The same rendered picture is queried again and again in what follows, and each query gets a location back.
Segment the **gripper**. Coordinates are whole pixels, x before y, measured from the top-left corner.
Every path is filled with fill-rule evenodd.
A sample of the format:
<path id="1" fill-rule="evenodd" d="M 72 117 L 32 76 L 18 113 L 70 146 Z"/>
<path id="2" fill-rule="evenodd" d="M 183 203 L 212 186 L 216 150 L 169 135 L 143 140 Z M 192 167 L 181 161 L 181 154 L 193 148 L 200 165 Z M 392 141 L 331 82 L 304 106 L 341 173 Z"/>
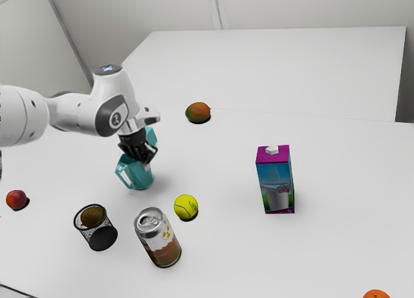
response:
<path id="1" fill-rule="evenodd" d="M 118 137 L 120 139 L 119 148 L 130 158 L 141 162 L 143 170 L 148 171 L 150 162 L 157 154 L 158 148 L 149 144 L 146 130 L 140 129 L 133 134 L 119 135 Z"/>

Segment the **teal faceted mug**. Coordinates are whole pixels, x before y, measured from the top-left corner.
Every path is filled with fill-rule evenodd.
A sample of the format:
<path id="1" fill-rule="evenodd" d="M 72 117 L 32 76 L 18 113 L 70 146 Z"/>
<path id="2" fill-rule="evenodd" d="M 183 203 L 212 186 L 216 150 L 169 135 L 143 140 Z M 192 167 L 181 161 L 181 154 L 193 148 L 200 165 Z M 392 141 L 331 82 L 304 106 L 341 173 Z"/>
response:
<path id="1" fill-rule="evenodd" d="M 143 129 L 146 130 L 149 144 L 157 147 L 158 140 L 153 128 L 145 127 Z M 117 163 L 115 174 L 129 189 L 143 190 L 153 183 L 151 167 L 148 171 L 144 171 L 141 162 L 130 158 L 124 152 Z"/>

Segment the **yellow tennis ball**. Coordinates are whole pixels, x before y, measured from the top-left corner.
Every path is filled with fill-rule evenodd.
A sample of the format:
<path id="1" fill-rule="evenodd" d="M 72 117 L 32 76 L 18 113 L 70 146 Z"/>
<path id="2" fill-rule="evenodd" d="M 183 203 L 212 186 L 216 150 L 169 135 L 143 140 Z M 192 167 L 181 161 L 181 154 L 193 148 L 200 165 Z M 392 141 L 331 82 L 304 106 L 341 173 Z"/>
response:
<path id="1" fill-rule="evenodd" d="M 199 205 L 194 196 L 182 194 L 175 199 L 173 209 L 181 220 L 190 221 L 198 215 Z"/>

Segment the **red green mango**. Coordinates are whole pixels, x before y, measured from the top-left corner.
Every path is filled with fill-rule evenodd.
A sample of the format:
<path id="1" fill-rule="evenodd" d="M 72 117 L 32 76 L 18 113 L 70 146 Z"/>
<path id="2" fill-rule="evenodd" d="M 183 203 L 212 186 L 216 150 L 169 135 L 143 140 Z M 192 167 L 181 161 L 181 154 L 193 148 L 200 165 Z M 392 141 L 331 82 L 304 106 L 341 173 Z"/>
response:
<path id="1" fill-rule="evenodd" d="M 185 116 L 192 123 L 204 123 L 211 118 L 211 109 L 204 102 L 195 102 L 187 107 Z"/>

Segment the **silver brown drink can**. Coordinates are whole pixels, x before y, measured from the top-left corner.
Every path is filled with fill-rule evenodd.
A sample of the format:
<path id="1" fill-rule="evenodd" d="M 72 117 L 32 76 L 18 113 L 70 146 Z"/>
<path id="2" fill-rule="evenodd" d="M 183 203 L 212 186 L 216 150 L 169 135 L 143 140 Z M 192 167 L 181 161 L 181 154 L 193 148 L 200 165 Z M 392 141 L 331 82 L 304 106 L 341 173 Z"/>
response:
<path id="1" fill-rule="evenodd" d="M 155 207 L 143 209 L 134 220 L 135 233 L 155 266 L 167 268 L 181 256 L 182 248 L 165 214 Z"/>

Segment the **brown kiwi fruit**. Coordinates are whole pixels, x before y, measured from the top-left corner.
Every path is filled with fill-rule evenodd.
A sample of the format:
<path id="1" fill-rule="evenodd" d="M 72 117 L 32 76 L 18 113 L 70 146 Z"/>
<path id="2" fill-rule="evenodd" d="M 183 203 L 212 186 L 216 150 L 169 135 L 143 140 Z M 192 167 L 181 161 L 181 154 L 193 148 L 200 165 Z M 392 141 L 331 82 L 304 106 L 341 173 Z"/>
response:
<path id="1" fill-rule="evenodd" d="M 102 221 L 103 214 L 103 210 L 99 206 L 91 206 L 84 209 L 80 215 L 82 226 L 92 228 L 99 225 Z"/>

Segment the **black mesh pen holder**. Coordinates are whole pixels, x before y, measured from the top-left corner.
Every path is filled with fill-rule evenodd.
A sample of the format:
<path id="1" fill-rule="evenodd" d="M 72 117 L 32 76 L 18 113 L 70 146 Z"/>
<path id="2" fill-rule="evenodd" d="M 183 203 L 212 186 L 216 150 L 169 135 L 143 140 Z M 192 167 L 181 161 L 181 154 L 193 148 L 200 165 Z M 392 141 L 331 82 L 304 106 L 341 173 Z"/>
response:
<path id="1" fill-rule="evenodd" d="M 80 215 L 82 211 L 91 206 L 99 206 L 103 210 L 103 217 L 99 225 L 92 228 L 82 226 Z M 118 238 L 118 231 L 107 216 L 107 210 L 100 204 L 89 204 L 79 210 L 73 220 L 74 227 L 81 233 L 90 249 L 104 251 L 110 248 Z"/>

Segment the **purple milk carton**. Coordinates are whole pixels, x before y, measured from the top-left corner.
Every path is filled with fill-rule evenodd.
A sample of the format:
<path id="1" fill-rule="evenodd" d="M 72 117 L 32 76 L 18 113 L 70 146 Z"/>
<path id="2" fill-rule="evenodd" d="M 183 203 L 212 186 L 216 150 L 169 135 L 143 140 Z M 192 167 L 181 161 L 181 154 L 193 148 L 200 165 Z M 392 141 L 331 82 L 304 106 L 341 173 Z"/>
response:
<path id="1" fill-rule="evenodd" d="M 256 170 L 265 213 L 295 213 L 289 145 L 259 146 Z"/>

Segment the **orange fruit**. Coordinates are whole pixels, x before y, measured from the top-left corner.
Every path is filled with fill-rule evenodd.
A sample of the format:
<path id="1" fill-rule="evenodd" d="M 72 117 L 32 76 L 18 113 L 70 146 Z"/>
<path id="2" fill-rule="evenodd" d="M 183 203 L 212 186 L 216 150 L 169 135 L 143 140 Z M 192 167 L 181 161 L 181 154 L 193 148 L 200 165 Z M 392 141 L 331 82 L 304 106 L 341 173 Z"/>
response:
<path id="1" fill-rule="evenodd" d="M 371 289 L 364 293 L 362 298 L 391 298 L 391 296 L 380 289 Z"/>

